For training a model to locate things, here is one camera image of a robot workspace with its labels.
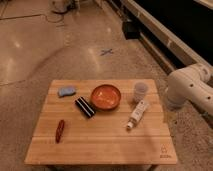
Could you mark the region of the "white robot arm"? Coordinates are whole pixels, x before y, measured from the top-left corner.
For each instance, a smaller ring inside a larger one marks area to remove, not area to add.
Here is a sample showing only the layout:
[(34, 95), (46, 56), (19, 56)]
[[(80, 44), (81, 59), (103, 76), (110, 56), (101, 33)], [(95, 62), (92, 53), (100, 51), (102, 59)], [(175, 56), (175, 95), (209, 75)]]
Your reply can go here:
[(186, 101), (199, 106), (213, 116), (213, 87), (207, 82), (211, 78), (208, 66), (196, 63), (177, 69), (168, 75), (165, 103), (170, 110), (177, 110)]

